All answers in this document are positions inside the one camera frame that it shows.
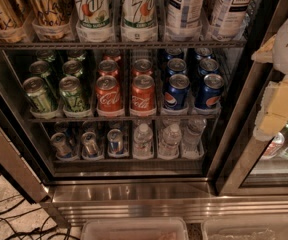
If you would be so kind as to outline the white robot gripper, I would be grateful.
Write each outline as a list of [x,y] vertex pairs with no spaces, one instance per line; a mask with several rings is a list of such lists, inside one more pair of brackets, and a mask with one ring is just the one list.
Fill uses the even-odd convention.
[[[273,62],[276,70],[288,74],[288,18],[277,34],[252,54],[251,59],[258,63]],[[270,81],[260,105],[253,136],[259,141],[269,141],[288,121],[288,77],[280,82]]]

